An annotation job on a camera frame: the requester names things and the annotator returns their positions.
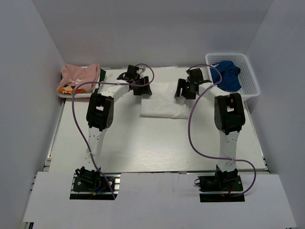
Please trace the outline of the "white SpongeBob print t-shirt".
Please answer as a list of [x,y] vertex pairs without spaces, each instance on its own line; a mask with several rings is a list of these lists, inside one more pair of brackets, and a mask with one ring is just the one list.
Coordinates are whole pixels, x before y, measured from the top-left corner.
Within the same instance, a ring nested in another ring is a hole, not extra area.
[[152,95],[142,95],[140,117],[188,119],[192,103],[174,97],[176,83],[152,83],[150,88]]

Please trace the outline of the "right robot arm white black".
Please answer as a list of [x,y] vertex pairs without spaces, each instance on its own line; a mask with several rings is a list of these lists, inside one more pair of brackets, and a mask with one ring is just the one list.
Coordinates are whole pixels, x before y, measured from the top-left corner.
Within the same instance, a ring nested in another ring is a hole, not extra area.
[[[236,167],[237,140],[245,124],[245,114],[241,95],[239,93],[226,92],[209,80],[190,82],[179,79],[174,97],[196,100],[188,120],[188,138],[192,149],[199,155],[217,160],[214,184],[220,190],[231,188],[237,180],[238,170]],[[220,151],[219,156],[208,156],[195,149],[191,141],[191,118],[199,100],[205,97],[214,104],[214,123],[219,130]]]

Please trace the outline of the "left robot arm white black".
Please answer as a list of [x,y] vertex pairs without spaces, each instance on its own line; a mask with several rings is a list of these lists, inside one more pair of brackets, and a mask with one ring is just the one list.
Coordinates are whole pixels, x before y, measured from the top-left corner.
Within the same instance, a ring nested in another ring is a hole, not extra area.
[[110,83],[110,87],[101,93],[94,92],[89,100],[86,114],[89,136],[87,138],[87,153],[84,167],[87,170],[101,172],[102,145],[107,130],[114,120],[114,104],[123,95],[133,91],[134,95],[152,95],[148,76],[140,76],[134,82],[125,82],[123,79]]

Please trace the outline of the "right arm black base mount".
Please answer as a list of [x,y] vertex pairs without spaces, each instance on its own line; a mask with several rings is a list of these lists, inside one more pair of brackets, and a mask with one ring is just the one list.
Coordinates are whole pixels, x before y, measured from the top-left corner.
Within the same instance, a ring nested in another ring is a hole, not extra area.
[[240,176],[235,181],[221,186],[215,176],[200,176],[194,180],[194,185],[199,188],[201,203],[228,203],[245,202],[243,184]]

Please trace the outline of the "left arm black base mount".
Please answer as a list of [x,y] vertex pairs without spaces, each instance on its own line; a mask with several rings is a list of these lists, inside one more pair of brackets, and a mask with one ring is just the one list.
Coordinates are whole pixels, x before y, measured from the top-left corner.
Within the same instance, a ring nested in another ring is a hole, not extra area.
[[120,187],[120,174],[106,174],[104,177],[94,170],[84,167],[74,172],[71,200],[114,200]]

